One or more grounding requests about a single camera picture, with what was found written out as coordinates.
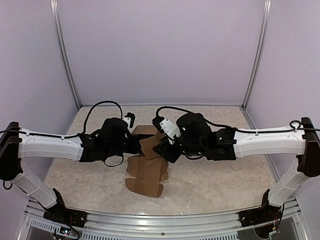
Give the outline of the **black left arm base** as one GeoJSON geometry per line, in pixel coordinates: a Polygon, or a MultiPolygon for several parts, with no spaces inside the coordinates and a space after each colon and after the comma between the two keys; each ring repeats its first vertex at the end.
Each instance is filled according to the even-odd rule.
{"type": "Polygon", "coordinates": [[[60,192],[55,188],[53,188],[53,191],[56,196],[56,203],[52,207],[46,208],[43,217],[57,223],[83,228],[88,213],[82,210],[67,208],[60,192]]]}

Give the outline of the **brown cardboard box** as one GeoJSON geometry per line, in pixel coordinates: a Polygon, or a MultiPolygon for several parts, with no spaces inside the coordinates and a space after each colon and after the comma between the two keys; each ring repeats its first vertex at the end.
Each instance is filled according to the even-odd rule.
{"type": "Polygon", "coordinates": [[[132,178],[126,178],[125,185],[134,193],[158,198],[164,189],[161,182],[169,178],[169,164],[153,147],[158,145],[164,136],[153,125],[138,125],[132,135],[142,137],[138,141],[141,153],[127,159],[126,172],[132,178]]]}

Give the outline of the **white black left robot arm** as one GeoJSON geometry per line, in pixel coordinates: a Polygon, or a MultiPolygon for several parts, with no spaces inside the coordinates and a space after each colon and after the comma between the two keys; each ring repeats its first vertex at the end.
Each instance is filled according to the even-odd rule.
{"type": "Polygon", "coordinates": [[[63,223],[70,218],[60,193],[47,187],[22,164],[26,158],[58,158],[80,163],[105,162],[107,158],[124,154],[140,154],[140,140],[145,134],[130,133],[128,123],[113,117],[104,121],[93,133],[55,135],[20,128],[11,122],[0,138],[0,178],[19,187],[36,199],[50,214],[63,223]]]}

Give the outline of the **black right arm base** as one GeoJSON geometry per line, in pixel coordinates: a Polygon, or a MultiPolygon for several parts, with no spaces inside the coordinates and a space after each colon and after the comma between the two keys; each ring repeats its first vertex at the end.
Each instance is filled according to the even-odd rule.
{"type": "Polygon", "coordinates": [[[261,206],[249,210],[242,210],[238,213],[242,227],[279,220],[282,217],[282,207],[270,205],[268,200],[269,192],[270,190],[268,189],[263,194],[261,206]]]}

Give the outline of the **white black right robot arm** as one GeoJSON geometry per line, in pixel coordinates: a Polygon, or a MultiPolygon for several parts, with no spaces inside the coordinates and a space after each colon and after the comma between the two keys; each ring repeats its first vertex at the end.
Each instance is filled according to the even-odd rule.
{"type": "Polygon", "coordinates": [[[288,126],[265,129],[240,129],[210,123],[200,113],[187,112],[176,123],[156,115],[153,125],[164,134],[153,147],[169,163],[180,156],[190,160],[231,161],[255,155],[293,154],[296,159],[280,181],[263,195],[256,218],[266,222],[305,181],[320,175],[320,140],[308,117],[293,120],[288,126]]]}

